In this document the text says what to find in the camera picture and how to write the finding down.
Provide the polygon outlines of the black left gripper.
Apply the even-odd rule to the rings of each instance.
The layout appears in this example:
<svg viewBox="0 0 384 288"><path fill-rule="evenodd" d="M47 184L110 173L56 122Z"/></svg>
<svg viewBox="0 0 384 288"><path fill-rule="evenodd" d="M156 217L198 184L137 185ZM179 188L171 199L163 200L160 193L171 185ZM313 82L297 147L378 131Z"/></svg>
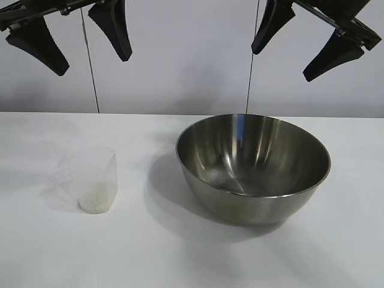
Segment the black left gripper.
<svg viewBox="0 0 384 288"><path fill-rule="evenodd" d="M8 28L8 44L63 76L70 66L52 38L44 16L58 11L66 16L90 4L94 5L88 16L103 31L121 61L128 61L133 51L127 31L125 0L16 1L1 8L1 32Z"/></svg>

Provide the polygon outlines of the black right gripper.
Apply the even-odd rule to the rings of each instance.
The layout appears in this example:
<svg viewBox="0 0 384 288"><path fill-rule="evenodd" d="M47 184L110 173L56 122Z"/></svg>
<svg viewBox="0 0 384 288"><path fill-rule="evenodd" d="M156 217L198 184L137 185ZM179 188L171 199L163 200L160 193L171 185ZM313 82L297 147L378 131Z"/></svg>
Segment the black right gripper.
<svg viewBox="0 0 384 288"><path fill-rule="evenodd" d="M311 14L335 28L319 54L303 71L310 82L327 71L359 59L363 47L372 50L381 37L356 18L368 1L285 1L267 0L259 30L251 44L254 54L259 54L271 38L292 18L296 3Z"/></svg>

